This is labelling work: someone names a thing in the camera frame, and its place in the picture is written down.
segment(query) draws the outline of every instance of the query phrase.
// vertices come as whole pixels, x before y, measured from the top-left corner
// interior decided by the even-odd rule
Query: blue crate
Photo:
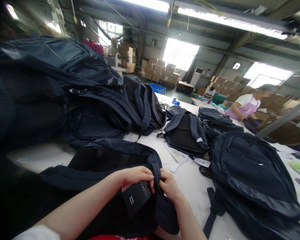
[[[154,92],[162,94],[162,95],[166,94],[166,88],[161,87],[161,86],[159,86],[157,84],[154,84],[154,83],[151,83],[149,85],[152,87],[152,89],[153,89]]]

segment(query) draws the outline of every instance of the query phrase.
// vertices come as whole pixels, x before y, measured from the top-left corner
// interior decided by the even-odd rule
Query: red clothing
[[[151,240],[150,237],[144,238],[124,238],[116,235],[99,235],[97,237],[90,238],[89,240]]]

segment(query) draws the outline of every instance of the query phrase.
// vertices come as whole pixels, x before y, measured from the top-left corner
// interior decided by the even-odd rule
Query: white table
[[[159,101],[164,101],[166,103],[171,103],[172,101],[172,98],[169,98],[167,96],[163,96],[160,94],[157,94],[157,96]],[[192,112],[193,114],[198,115],[199,107],[184,102],[180,102],[180,106]],[[214,108],[213,106],[208,104],[205,104],[204,107]],[[239,126],[243,126],[241,122],[234,119],[233,123]],[[163,142],[165,141],[164,138],[156,136],[159,132],[159,130],[155,130],[149,136],[142,136],[139,139],[138,143],[147,145],[156,150],[162,162],[167,162],[166,164],[163,163],[163,168],[171,172],[170,167],[177,162],[163,145]],[[137,139],[138,135],[134,133],[129,133],[125,137],[125,140],[133,142]],[[285,153],[294,152],[289,147],[280,145],[278,143],[271,145],[276,147],[279,151]],[[15,150],[13,152],[10,152],[7,157],[14,163],[36,173],[39,173],[51,166],[67,166],[74,154],[75,151],[72,148],[70,148],[61,139],[57,139],[49,143],[37,144],[27,148]],[[298,201],[300,203],[300,185],[294,180],[293,176],[295,172],[289,166],[289,162],[285,158],[282,158],[282,160],[292,176],[297,191]],[[199,165],[192,161],[183,163],[178,168],[178,170],[173,173],[173,176],[176,179],[179,188],[188,199],[199,224],[203,228],[210,214],[210,201],[207,194],[207,188],[215,188],[213,181],[204,177],[199,172]],[[247,238],[238,229],[236,223],[230,217],[230,215],[228,213],[225,213],[225,215],[222,217],[217,216],[209,239],[246,240]]]

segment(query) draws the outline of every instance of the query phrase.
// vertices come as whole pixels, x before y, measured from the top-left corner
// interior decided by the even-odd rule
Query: cable
[[[109,5],[116,13],[118,13],[119,16],[122,17],[127,23],[129,23],[135,30],[137,30],[138,33],[141,34],[141,32],[140,32],[138,29],[136,29],[135,26],[133,26],[127,19],[125,19],[124,16],[122,16],[117,10],[115,10],[115,9],[113,8],[113,6],[111,6],[110,3],[108,3],[106,0],[103,0],[103,1],[104,1],[106,4],[108,4],[108,5]]]

